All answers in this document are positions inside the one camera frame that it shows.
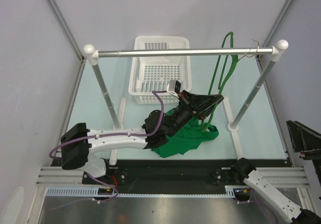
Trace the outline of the green t shirt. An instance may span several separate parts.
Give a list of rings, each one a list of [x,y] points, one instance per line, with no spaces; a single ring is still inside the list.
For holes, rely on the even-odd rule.
[[[164,145],[152,149],[161,158],[168,158],[176,154],[184,155],[190,150],[198,149],[202,142],[212,141],[219,136],[219,131],[210,125],[205,132],[201,132],[201,124],[196,118],[191,119],[173,137],[168,137]]]

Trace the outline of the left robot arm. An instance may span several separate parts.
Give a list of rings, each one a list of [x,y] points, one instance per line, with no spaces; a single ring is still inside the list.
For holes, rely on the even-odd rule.
[[[121,131],[97,131],[78,123],[61,138],[61,166],[64,170],[80,169],[104,184],[111,172],[95,153],[114,149],[155,149],[168,142],[190,120],[204,120],[213,107],[223,101],[220,94],[199,95],[182,90],[176,94],[178,105],[170,114],[164,109],[152,111],[141,127]]]

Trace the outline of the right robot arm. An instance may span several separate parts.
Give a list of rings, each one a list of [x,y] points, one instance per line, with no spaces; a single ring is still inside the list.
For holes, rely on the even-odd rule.
[[[292,148],[305,160],[320,160],[320,133],[298,122],[286,122]],[[246,184],[265,199],[286,223],[320,223],[320,216],[291,202],[272,186],[246,158],[231,166],[231,178],[236,184]]]

